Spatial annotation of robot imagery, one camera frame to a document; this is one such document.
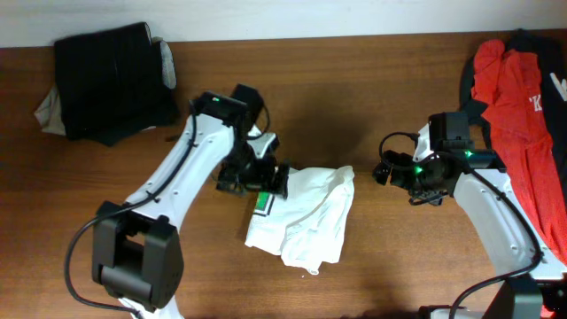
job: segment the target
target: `black cable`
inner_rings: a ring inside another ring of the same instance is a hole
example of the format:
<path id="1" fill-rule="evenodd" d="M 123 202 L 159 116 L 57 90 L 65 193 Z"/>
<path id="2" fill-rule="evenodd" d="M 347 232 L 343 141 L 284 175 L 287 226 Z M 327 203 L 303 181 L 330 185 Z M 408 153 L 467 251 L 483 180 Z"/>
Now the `black cable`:
<path id="1" fill-rule="evenodd" d="M 422 199 L 422 200 L 414 200 L 413 198 L 410 198 L 410 199 L 409 199 L 409 204 L 410 204 L 411 206 L 420 206 L 420 205 L 423 205 L 423 204 L 429 204 L 429 203 L 431 203 L 432 201 L 438 200 L 438 199 L 442 199 L 442 198 L 444 198 L 444 197 L 447 196 L 447 195 L 449 195 L 449 193 L 446 192 L 446 191 L 443 191 L 443 192 L 441 192 L 441 193 L 439 193 L 439 194 L 433 195 L 433 196 L 431 196 L 431 197 L 429 197 L 429 198 Z"/>
<path id="2" fill-rule="evenodd" d="M 392 169 L 398 169 L 398 170 L 401 170 L 401 171 L 408 171 L 408 170 L 414 169 L 414 167 L 416 165 L 422 166 L 422 165 L 425 165 L 432 160 L 435 160 L 435 159 L 441 158 L 441 157 L 444 157 L 444 158 L 450 159 L 450 160 L 454 160 L 456 163 L 461 165 L 463 173 L 472 174 L 473 176 L 475 176 L 475 178 L 477 178 L 484 186 L 486 186 L 488 189 L 490 189 L 492 192 L 494 192 L 494 194 L 496 194 L 496 196 L 500 200 L 502 200 L 506 204 L 506 206 L 509 207 L 509 209 L 514 213 L 516 218 L 520 221 L 520 223 L 524 227 L 526 233 L 528 234 L 528 237 L 532 241 L 533 249 L 535 250 L 534 255 L 532 257 L 532 262 L 530 263 L 529 266 L 526 266 L 524 268 L 521 268 L 521 269 L 518 269 L 518 270 L 515 270 L 515 271 L 511 271 L 511 272 L 506 273 L 506 274 L 502 274 L 502 275 L 499 275 L 499 276 L 495 276 L 495 277 L 486 279 L 485 281 L 482 281 L 478 284 L 474 284 L 471 287 L 467 288 L 453 302 L 453 305 L 451 306 L 451 310 L 449 311 L 449 318 L 448 319 L 454 319 L 456 312 L 457 312 L 459 306 L 461 305 L 461 303 L 467 297 L 469 297 L 473 292 L 476 292 L 476 291 L 478 291 L 482 288 L 485 288 L 485 287 L 487 287 L 491 284 L 497 284 L 497 283 L 504 281 L 504 280 L 511 278 L 511 277 L 525 275 L 525 274 L 529 273 L 530 271 L 534 270 L 536 267 L 538 267 L 538 265 L 540 265 L 541 259 L 543 257 L 543 252 L 541 251 L 540 243 L 538 242 L 538 239 L 537 239 L 535 233 L 533 232 L 532 227 L 530 227 L 530 224 L 522 216 L 522 214 L 517 209 L 517 207 L 514 205 L 514 203 L 512 203 L 510 201 L 510 199 L 506 196 L 506 193 L 504 193 L 503 191 L 500 191 L 496 186 L 494 186 L 492 183 L 487 181 L 475 169 L 471 168 L 469 163 L 466 160 L 457 157 L 453 153 L 434 152 L 433 154 L 430 154 L 429 156 L 425 157 L 424 159 L 415 163 L 415 165 L 412 165 L 412 166 L 394 165 L 394 164 L 390 163 L 384 157 L 384 153 L 383 153 L 384 142 L 392 136 L 407 136 L 407 137 L 411 138 L 412 140 L 414 140 L 415 142 L 417 142 L 417 138 L 419 137 L 419 135 L 417 135 L 417 134 L 406 133 L 406 132 L 394 132 L 394 133 L 387 135 L 382 140 L 382 142 L 380 142 L 380 146 L 379 146 L 379 149 L 378 149 L 379 153 L 380 153 L 380 158 L 381 158 L 382 162 L 385 163 L 385 165 L 391 167 Z"/>
<path id="3" fill-rule="evenodd" d="M 173 179 L 175 178 L 175 175 L 177 175 L 177 173 L 179 172 L 179 170 L 181 169 L 181 167 L 183 166 L 183 164 L 185 163 L 185 160 L 189 157 L 189 154 L 191 152 L 191 150 L 194 147 L 195 144 L 195 140 L 197 138 L 197 113 L 195 112 L 195 107 L 192 103 L 190 103 L 190 111 L 191 111 L 191 115 L 192 115 L 192 124 L 193 124 L 193 131 L 192 131 L 192 135 L 190 140 L 188 141 L 188 147 L 187 150 L 185 150 L 185 153 L 183 154 L 183 156 L 180 158 L 179 162 L 177 162 L 177 164 L 175 165 L 174 169 L 171 171 L 171 173 L 169 174 L 169 176 L 167 177 L 166 181 L 164 181 L 157 190 L 155 190 L 153 193 L 148 192 L 148 197 L 144 198 L 143 200 L 135 203 L 135 204 L 131 204 L 131 205 L 127 205 L 124 206 L 122 209 L 116 211 L 116 212 L 112 212 L 109 214 L 104 214 L 104 215 L 99 215 L 93 219 L 91 219 L 90 221 L 88 221 L 87 223 L 85 223 L 73 236 L 73 238 L 71 239 L 71 242 L 69 243 L 69 246 L 67 247 L 67 251 L 66 251 L 66 255 L 65 255 L 65 263 L 64 263 L 64 275 L 65 275 L 65 284 L 67 287 L 67 290 L 69 291 L 69 293 L 71 294 L 71 296 L 73 296 L 73 298 L 79 302 L 81 302 L 84 305 L 87 306 L 91 306 L 91 307 L 98 307 L 98 308 L 102 308 L 102 309 L 108 309 L 108 310 L 116 310 L 116 311 L 124 311 L 124 312 L 129 312 L 130 314 L 132 314 L 135 318 L 137 319 L 143 319 L 142 314 L 131 307 L 123 307 L 123 306 L 114 306 L 111 304 L 105 304 L 105 303 L 100 303 L 100 302 L 95 302 L 92 300 L 87 300 L 85 298 L 83 298 L 75 289 L 73 286 L 73 282 L 71 281 L 71 257 L 73 256 L 73 250 L 75 248 L 75 246 L 77 245 L 77 242 L 79 241 L 79 239 L 81 238 L 81 236 L 87 231 L 89 230 L 89 228 L 91 226 L 94 226 L 96 224 L 98 224 L 99 222 L 106 220 L 108 218 L 113 218 L 115 216 L 118 216 L 120 214 L 124 214 L 126 212 L 131 211 L 132 209 L 136 209 L 140 206 L 143 206 L 153 200 L 155 200 L 156 198 L 158 198 L 158 195 L 171 183 L 171 181 L 173 181 Z"/>
<path id="4" fill-rule="evenodd" d="M 417 144 L 417 138 L 419 137 L 419 134 L 417 133 L 407 133 L 407 132 L 393 132 L 388 134 L 386 137 L 384 137 L 382 139 L 382 141 L 380 142 L 380 145 L 378 146 L 378 153 L 380 154 L 380 159 L 382 160 L 382 162 L 393 169 L 397 169 L 399 171 L 409 171 L 414 169 L 414 166 L 401 166 L 401 165 L 395 165 L 392 164 L 385 156 L 384 156 L 384 152 L 383 152 L 383 148 L 384 148 L 384 143 L 386 142 L 386 140 L 392 136 L 407 136 L 409 138 L 411 138 L 412 141 L 414 141 L 414 143 Z"/>
<path id="5" fill-rule="evenodd" d="M 264 105 L 263 109 L 264 109 L 264 113 L 266 113 L 266 127 L 264 128 L 264 130 L 262 130 L 262 133 L 258 136 L 247 136 L 246 137 L 247 141 L 257 140 L 260 137 L 264 136 L 266 133 L 268 133 L 269 126 L 271 125 L 271 121 L 269 119 L 269 111 L 268 111 L 268 108 L 265 105 Z"/>

